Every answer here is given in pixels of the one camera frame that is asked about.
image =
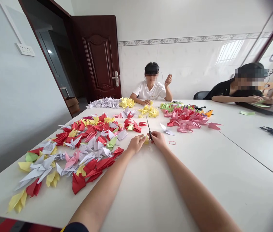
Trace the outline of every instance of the door handle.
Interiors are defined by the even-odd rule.
[[[115,79],[116,86],[119,87],[119,78],[118,78],[118,72],[117,71],[115,71],[115,77],[112,77],[112,79]]]

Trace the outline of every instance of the brown door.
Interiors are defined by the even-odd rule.
[[[89,101],[121,98],[116,17],[71,16],[78,55],[88,82]],[[118,86],[115,72],[118,72]]]

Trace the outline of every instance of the hand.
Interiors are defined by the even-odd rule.
[[[167,147],[167,144],[165,142],[165,137],[163,136],[162,133],[157,132],[157,131],[153,131],[151,133],[151,135],[152,135],[152,139],[153,139],[152,143],[155,143],[156,146],[159,148],[159,150]]]
[[[146,137],[143,137],[143,136],[144,135],[142,134],[142,135],[137,135],[133,137],[128,145],[127,151],[132,152],[132,154],[137,153],[141,149],[143,143],[146,140]]]
[[[273,105],[273,98],[265,100],[263,103]]]
[[[244,97],[244,101],[243,102],[247,102],[247,103],[257,103],[259,101],[262,101],[263,98],[260,96],[249,96],[249,97]]]
[[[172,82],[172,74],[169,74],[165,81],[165,87],[167,87],[171,82]]]
[[[150,105],[150,100],[144,100],[143,103],[143,105]]]

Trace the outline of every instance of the white t-shirt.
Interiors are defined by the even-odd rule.
[[[139,95],[138,99],[157,99],[158,97],[165,98],[167,96],[166,88],[160,82],[155,83],[153,88],[148,90],[146,81],[141,81],[133,93]]]

